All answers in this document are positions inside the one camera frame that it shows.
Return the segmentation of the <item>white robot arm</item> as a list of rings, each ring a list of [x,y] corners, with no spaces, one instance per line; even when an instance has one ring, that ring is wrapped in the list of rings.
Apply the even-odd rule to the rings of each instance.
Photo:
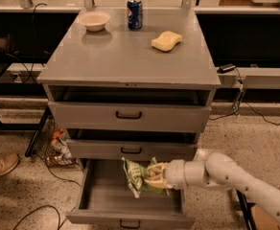
[[[220,152],[210,154],[205,161],[172,160],[149,166],[144,181],[159,189],[233,188],[280,223],[280,190],[256,178]]]

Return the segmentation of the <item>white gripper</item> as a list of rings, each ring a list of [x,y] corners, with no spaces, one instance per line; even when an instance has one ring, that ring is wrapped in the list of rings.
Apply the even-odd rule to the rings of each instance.
[[[145,179],[145,182],[158,189],[180,190],[186,186],[184,177],[184,160],[173,160],[166,164],[164,162],[149,166],[150,174],[160,174],[164,171],[164,179]]]

